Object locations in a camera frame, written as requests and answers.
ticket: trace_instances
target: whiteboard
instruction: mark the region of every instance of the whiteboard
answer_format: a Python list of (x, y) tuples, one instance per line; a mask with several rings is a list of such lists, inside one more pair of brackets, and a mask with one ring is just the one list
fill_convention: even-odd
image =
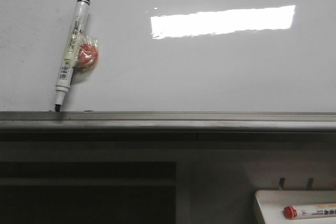
[[(76, 0), (0, 3), (0, 110), (53, 110)], [(295, 7), (288, 28), (237, 28), (251, 11), (224, 15), (284, 6)], [(177, 37), (152, 27), (197, 13), (191, 28), (166, 25)], [(100, 59), (62, 110), (335, 112), (335, 13), (335, 0), (91, 0)]]

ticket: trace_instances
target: white tray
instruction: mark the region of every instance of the white tray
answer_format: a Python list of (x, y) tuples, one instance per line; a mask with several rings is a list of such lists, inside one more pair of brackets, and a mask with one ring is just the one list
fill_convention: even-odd
[(259, 224), (335, 224), (336, 217), (288, 220), (282, 211), (294, 204), (336, 202), (336, 191), (259, 190), (256, 192), (255, 213)]

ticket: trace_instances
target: white surface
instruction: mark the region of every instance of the white surface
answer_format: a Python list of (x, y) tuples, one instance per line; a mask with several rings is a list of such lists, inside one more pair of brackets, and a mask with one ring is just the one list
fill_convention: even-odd
[(336, 202), (336, 191), (275, 191), (256, 192), (257, 204), (265, 224), (335, 224), (336, 217), (288, 220), (283, 208), (291, 205)]
[[(0, 110), (53, 110), (76, 0), (0, 3)], [(151, 35), (154, 16), (290, 5), (289, 29)], [(91, 0), (100, 61), (62, 109), (335, 112), (335, 11), (335, 0)]]

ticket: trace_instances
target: barcode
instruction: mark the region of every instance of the barcode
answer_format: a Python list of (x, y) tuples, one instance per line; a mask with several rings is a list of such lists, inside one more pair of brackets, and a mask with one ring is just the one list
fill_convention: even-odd
[(75, 22), (74, 22), (74, 25), (73, 25), (74, 27), (73, 27), (72, 32), (71, 32), (71, 39), (70, 39), (69, 46), (68, 46), (68, 52), (73, 52), (73, 50), (75, 48), (81, 19), (82, 19), (81, 16), (76, 16), (75, 17)]
[(68, 80), (70, 68), (71, 68), (71, 60), (70, 59), (65, 59), (64, 60), (64, 65), (62, 66), (61, 72), (59, 74), (59, 79), (60, 80)]

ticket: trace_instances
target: metal ledge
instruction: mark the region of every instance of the metal ledge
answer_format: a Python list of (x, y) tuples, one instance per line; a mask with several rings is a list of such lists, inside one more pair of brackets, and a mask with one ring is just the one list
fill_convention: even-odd
[(0, 112), (0, 132), (336, 132), (336, 113)]

